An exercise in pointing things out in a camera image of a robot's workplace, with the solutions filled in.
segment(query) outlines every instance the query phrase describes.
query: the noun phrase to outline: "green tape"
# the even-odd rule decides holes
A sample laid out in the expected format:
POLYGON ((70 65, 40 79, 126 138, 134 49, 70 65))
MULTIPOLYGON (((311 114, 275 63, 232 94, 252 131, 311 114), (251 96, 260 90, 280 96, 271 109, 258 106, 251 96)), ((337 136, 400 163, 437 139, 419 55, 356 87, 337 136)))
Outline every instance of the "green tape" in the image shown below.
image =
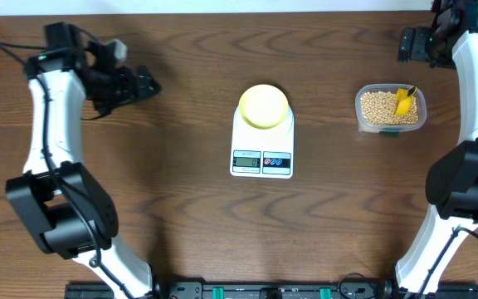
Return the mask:
POLYGON ((320 299, 331 299, 331 289, 321 288, 320 289, 320 299))
POLYGON ((213 299, 224 299, 224 288, 223 287, 214 287, 213 288, 213 299))

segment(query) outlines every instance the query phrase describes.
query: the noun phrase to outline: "kitchen scale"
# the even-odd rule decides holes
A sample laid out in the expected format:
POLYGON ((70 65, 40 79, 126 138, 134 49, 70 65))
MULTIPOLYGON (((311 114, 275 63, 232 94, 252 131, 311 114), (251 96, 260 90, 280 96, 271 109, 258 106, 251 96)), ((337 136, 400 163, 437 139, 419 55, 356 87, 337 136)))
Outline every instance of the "kitchen scale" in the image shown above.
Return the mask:
POLYGON ((274 86, 253 86, 233 116, 230 174, 288 179, 293 174, 295 117, 274 86))

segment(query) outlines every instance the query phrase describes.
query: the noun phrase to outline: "wooden table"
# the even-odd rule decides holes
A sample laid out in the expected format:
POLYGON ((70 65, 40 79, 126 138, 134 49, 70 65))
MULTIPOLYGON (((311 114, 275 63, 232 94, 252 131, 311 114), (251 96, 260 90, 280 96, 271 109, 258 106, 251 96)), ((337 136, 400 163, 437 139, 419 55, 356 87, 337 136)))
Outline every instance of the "wooden table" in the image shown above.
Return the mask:
MULTIPOLYGON (((121 39, 129 65, 145 64, 161 82, 160 97, 82 125, 88 169, 157 274, 328 282, 347 272, 392 277, 426 214, 427 170, 456 144, 456 73, 396 62, 402 29, 431 20, 427 12, 0 17, 0 39, 43 44, 44 24, 71 22, 121 39), (295 112, 290 180, 228 173, 233 111, 263 82, 281 86, 295 112), (356 93, 393 82, 421 88, 427 123, 398 137, 359 133, 356 93)), ((68 282, 97 278, 42 254, 5 198, 31 124, 27 82, 0 52, 0 297, 61 298, 68 282)), ((442 280, 475 279, 478 242, 468 238, 442 280)))

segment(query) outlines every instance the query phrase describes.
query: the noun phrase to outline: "scale control panel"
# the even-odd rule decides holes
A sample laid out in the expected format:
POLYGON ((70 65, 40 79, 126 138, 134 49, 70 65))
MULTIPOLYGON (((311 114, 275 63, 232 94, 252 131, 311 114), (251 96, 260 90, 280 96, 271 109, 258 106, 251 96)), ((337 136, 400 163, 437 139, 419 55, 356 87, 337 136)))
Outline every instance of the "scale control panel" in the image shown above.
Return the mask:
POLYGON ((271 151, 234 150, 232 174, 237 176, 256 176, 285 178, 292 175, 292 156, 290 153, 271 151))

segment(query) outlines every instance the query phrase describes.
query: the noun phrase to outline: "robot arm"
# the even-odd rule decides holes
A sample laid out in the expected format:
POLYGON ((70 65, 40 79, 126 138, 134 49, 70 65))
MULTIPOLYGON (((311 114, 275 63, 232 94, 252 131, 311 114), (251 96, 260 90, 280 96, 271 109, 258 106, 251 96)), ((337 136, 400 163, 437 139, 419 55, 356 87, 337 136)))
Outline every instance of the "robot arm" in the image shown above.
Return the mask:
POLYGON ((86 99, 94 102, 100 115, 107 115, 120 105, 157 94, 160 87, 142 66, 137 77, 127 67, 115 68, 126 56, 126 46, 119 41, 105 46, 89 42, 84 48, 80 29, 65 23, 47 26, 46 37, 46 51, 26 64, 34 104, 32 142, 24 175, 7 182, 8 199, 43 252, 56 252, 89 267, 111 287, 115 298, 146 297, 153 291, 150 266, 118 234, 110 196, 82 164, 80 116, 86 99), (93 66, 87 65, 85 51, 95 55, 93 66), (49 105, 47 114, 45 105, 49 105), (49 159, 44 157, 44 118, 49 159), (87 220, 96 243, 74 207, 68 203, 46 206, 60 193, 47 163, 87 220), (100 248, 100 265, 91 262, 95 247, 100 248))
POLYGON ((406 28, 400 61, 428 61, 456 68, 461 94, 458 146, 427 175, 427 216, 396 265, 400 293, 434 293, 467 233, 478 227, 478 2, 435 1, 431 28, 406 28))

